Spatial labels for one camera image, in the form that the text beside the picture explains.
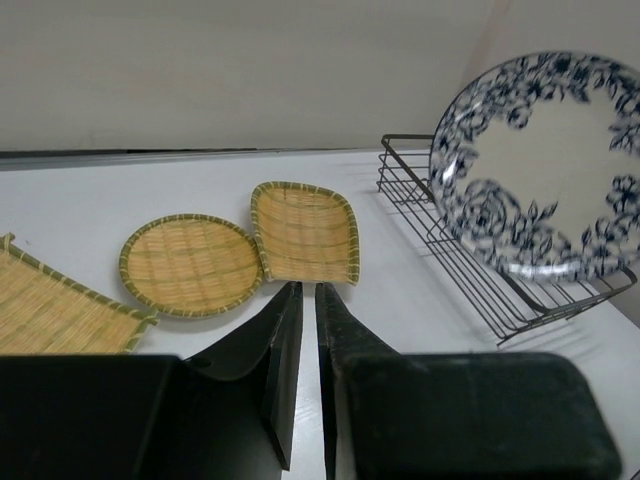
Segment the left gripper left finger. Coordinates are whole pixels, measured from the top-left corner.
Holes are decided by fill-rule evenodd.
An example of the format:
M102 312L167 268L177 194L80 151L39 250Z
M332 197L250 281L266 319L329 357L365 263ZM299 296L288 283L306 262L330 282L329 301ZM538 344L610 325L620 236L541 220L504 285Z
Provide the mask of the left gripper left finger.
M186 364L202 379L189 416L205 470L288 470L303 330L303 288L288 282L251 319Z

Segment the blue white floral plate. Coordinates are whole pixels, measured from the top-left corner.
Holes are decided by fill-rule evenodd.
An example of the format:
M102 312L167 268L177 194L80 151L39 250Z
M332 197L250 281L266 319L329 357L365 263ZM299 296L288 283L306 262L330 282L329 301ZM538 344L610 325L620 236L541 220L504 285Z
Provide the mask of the blue white floral plate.
M514 277L575 282L639 260L639 73L547 51L467 85L435 130L429 185L451 236Z

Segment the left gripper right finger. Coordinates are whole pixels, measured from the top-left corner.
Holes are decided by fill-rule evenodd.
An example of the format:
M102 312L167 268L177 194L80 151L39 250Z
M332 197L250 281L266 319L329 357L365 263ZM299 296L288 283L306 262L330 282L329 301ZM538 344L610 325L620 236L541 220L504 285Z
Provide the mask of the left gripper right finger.
M315 312L327 479L337 478L339 419L336 392L343 393L341 378L349 360L362 356L399 356L348 310L333 284L315 286Z

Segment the scoop-shaped bamboo tray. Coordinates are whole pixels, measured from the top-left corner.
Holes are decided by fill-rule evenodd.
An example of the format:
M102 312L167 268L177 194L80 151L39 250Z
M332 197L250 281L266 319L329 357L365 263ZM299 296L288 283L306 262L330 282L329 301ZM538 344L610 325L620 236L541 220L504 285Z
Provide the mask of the scoop-shaped bamboo tray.
M358 284L358 225L341 194L304 183L264 182L251 194L250 215L267 280Z

